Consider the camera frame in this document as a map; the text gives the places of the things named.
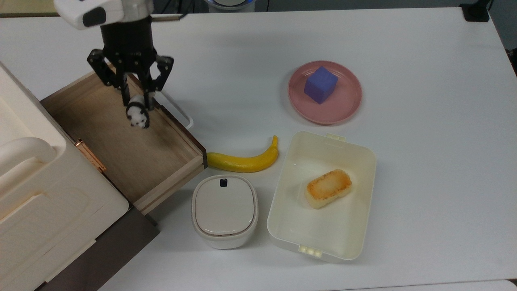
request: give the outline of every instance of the black button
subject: black button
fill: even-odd
[[[83,24],[86,27],[106,22],[106,11],[102,7],[94,8],[83,15]]]

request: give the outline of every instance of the stuffed panda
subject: stuffed panda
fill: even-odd
[[[131,121],[131,126],[149,127],[149,113],[145,110],[144,96],[131,97],[126,107],[126,116]]]

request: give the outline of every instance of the purple cube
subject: purple cube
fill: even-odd
[[[324,67],[319,67],[305,82],[303,92],[311,97],[318,104],[327,99],[338,83],[338,77]]]

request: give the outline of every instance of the toast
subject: toast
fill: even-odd
[[[312,208],[320,209],[348,194],[351,187],[350,176],[345,171],[336,169],[309,182],[305,198]]]

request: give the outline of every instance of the yellow banana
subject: yellow banana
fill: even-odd
[[[237,157],[220,153],[207,153],[210,167],[239,173],[252,173],[264,170],[271,166],[278,157],[278,137],[273,136],[269,148],[262,154],[254,157]]]

